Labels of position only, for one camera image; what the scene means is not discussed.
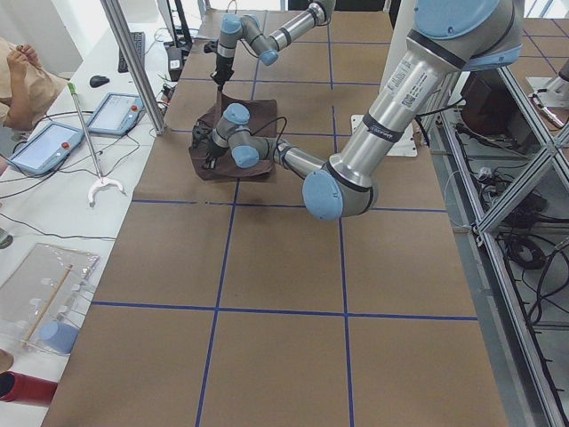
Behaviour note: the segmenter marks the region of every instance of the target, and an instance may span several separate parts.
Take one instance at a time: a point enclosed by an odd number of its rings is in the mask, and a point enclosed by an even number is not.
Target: human hand
[[[10,51],[6,57],[10,75],[24,78],[28,71],[28,57],[20,51]]]
[[[39,60],[36,49],[34,49],[29,44],[19,45],[17,49],[26,55],[26,58],[28,58],[28,62],[30,64],[38,69],[42,68],[42,62]]]

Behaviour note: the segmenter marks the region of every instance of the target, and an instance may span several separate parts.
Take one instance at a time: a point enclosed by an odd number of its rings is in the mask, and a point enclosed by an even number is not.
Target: folded cloth
[[[241,169],[236,165],[230,150],[228,150],[223,156],[213,162],[211,161],[207,149],[208,136],[220,121],[223,111],[232,103],[242,104],[249,109],[251,113],[249,128],[255,136],[264,136],[267,138],[276,137],[275,100],[236,100],[218,91],[217,102],[197,120],[196,126],[194,127],[193,141],[189,147],[189,155],[196,174],[204,181],[232,181],[235,179],[253,177],[266,179],[273,170],[274,162],[272,159],[261,160],[253,167]]]

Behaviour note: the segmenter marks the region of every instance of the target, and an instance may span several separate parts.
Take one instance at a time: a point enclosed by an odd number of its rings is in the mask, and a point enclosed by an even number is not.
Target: person
[[[66,84],[44,69],[32,46],[0,37],[0,125],[12,129],[16,139],[34,129]],[[5,167],[0,159],[0,173]]]

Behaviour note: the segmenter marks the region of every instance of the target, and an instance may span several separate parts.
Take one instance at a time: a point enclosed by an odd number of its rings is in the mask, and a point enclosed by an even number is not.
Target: dark brown cloth
[[[223,111],[232,103],[239,103],[247,107],[251,113],[249,128],[255,136],[268,138],[276,137],[276,101],[243,101],[228,97],[223,92],[218,92],[217,102],[203,116],[197,120],[197,125],[212,130],[220,121]],[[261,160],[256,166],[241,169],[233,160],[230,150],[217,159],[214,169],[207,169],[204,165],[208,161],[207,144],[199,143],[197,147],[190,146],[189,155],[196,174],[204,181],[234,180],[241,178],[268,178],[273,170],[274,162]]]

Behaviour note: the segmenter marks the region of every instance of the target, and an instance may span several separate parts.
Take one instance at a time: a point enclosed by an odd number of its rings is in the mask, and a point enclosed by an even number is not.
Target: blue tablet
[[[143,108],[138,95],[107,93],[87,122],[90,133],[124,136],[135,125]]]
[[[49,172],[66,159],[83,137],[81,129],[51,122],[12,154],[8,163],[33,174]]]

